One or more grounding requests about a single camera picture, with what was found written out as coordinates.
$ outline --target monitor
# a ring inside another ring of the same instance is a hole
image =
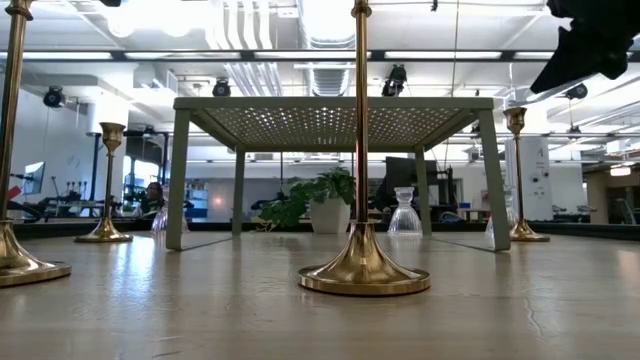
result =
[[[24,176],[22,193],[24,195],[40,194],[42,191],[42,180],[44,179],[44,162],[25,166]]]
[[[413,186],[418,182],[416,175],[416,160],[408,158],[387,157],[386,160],[387,194],[395,195],[395,188]],[[436,161],[425,161],[427,169],[427,183],[438,184],[438,164]]]

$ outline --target gold stand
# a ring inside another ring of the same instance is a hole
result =
[[[31,0],[12,0],[6,11],[11,15],[9,49],[2,95],[2,124],[0,129],[0,287],[31,284],[71,274],[71,266],[40,261],[24,250],[7,218],[9,203],[9,173],[16,126],[22,54]]]
[[[114,151],[122,144],[124,125],[116,123],[100,123],[102,142],[107,147],[107,190],[104,195],[104,210],[98,226],[88,235],[78,236],[77,243],[116,243],[133,240],[133,236],[124,235],[116,230],[111,220],[111,173],[113,171]]]
[[[395,264],[376,242],[367,214],[367,17],[368,0],[355,0],[356,18],[356,162],[357,223],[349,242],[331,262],[298,272],[298,283],[308,289],[340,295],[385,296],[420,292],[431,286],[429,273]]]
[[[520,132],[524,128],[524,115],[527,112],[525,108],[513,108],[504,112],[507,117],[507,128],[513,134],[516,145],[516,172],[518,177],[518,222],[509,232],[511,241],[520,242],[549,242],[548,236],[537,234],[531,230],[527,220],[524,218],[524,206],[522,200],[522,164],[520,161]]]

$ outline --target potted plant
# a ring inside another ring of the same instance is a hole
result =
[[[347,229],[356,192],[355,178],[348,170],[335,167],[315,179],[293,178],[289,184],[288,196],[262,205],[260,219],[269,224],[268,230],[297,225],[307,203],[314,232],[337,234]]]

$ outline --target table leg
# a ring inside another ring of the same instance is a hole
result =
[[[482,138],[484,168],[487,174],[489,205],[493,222],[494,250],[509,250],[511,248],[510,229],[507,220],[507,206],[504,201],[504,187],[493,113],[491,110],[483,110],[478,113],[478,116],[480,117],[480,137]]]
[[[236,177],[233,186],[233,222],[231,224],[233,236],[238,236],[242,233],[245,154],[244,150],[236,149]]]
[[[184,189],[187,175],[190,121],[191,113],[188,110],[176,111],[176,121],[173,124],[166,247],[167,249],[178,251],[182,250],[182,217],[184,216]]]
[[[416,149],[416,174],[418,176],[418,195],[420,200],[420,220],[422,220],[422,236],[431,238],[431,208],[429,207],[429,184],[427,183],[427,167],[424,163],[424,147]]]

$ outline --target green leaves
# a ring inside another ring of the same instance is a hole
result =
[[[300,216],[307,210],[310,200],[324,203],[327,199],[340,198],[345,204],[355,201],[356,183],[349,170],[335,167],[318,174],[311,180],[292,178],[289,198],[275,200],[262,205],[260,218],[275,226],[294,226],[299,223]]]

